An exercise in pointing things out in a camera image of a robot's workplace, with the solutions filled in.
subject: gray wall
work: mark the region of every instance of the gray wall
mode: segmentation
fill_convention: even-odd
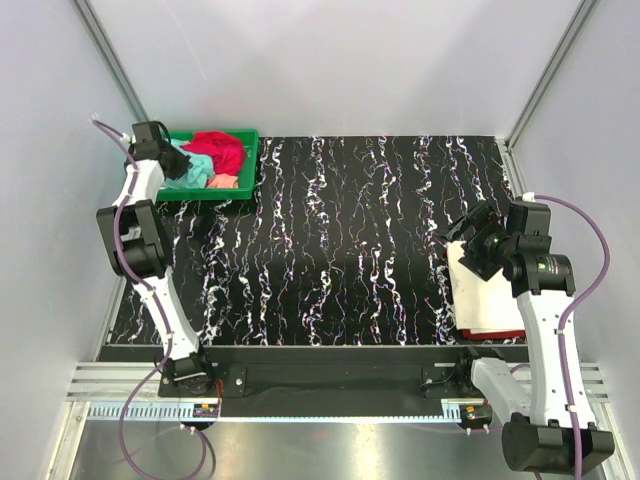
[[[579,0],[92,3],[174,128],[504,136]]]
[[[68,0],[2,2],[0,57],[0,476],[35,479],[115,278],[95,212],[123,159],[89,120],[132,119]]]
[[[640,475],[640,2],[602,1],[516,145],[527,187],[592,214],[612,251],[605,283],[576,314],[580,352],[602,369],[618,425]],[[555,251],[584,288],[602,253],[589,227],[553,212]]]

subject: red cloth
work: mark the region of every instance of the red cloth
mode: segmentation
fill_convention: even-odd
[[[213,172],[237,176],[247,157],[244,145],[236,137],[222,132],[198,132],[191,143],[183,145],[183,150],[213,159]]]

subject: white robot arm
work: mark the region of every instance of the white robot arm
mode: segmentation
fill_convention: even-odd
[[[116,210],[125,203],[118,225],[124,259],[143,283],[129,280],[151,314],[166,356],[159,395],[182,396],[187,392],[193,396],[211,389],[213,370],[176,293],[171,243],[155,209],[165,177],[183,175],[189,157],[162,137],[161,127],[159,122],[133,125],[135,142],[129,153],[137,169],[127,166],[122,193],[111,207],[100,209],[96,217],[113,270],[117,275],[127,276],[117,254],[114,235]]]
[[[578,420],[584,472],[613,453],[614,441],[610,432],[596,429],[580,374],[573,316],[559,328],[575,285],[569,259],[550,253],[550,220],[548,206],[516,199],[505,224],[484,201],[437,234],[452,241],[473,229],[459,262],[484,281],[502,270],[511,283],[527,334],[531,395],[504,360],[483,357],[474,348],[454,367],[452,382],[479,390],[487,399],[504,425],[503,453],[512,470],[570,475],[576,451],[573,420]]]

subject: green plastic basket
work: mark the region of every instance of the green plastic basket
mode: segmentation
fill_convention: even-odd
[[[238,188],[165,188],[158,192],[158,201],[176,202],[183,200],[249,200],[256,186],[256,162],[258,160],[257,130],[218,130],[242,141],[247,158],[238,175]],[[195,132],[171,132],[176,140],[192,140]]]

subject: folded cloth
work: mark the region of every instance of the folded cloth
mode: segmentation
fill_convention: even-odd
[[[171,139],[171,145],[185,155],[189,155],[189,170],[180,178],[171,180],[165,178],[162,188],[205,188],[209,179],[213,176],[213,161],[208,155],[193,155],[183,148],[188,142]]]
[[[238,176],[247,157],[242,142],[222,132],[198,132],[191,143],[182,148],[187,152],[209,155],[217,174]]]
[[[211,177],[207,188],[238,188],[238,177],[219,173]]]

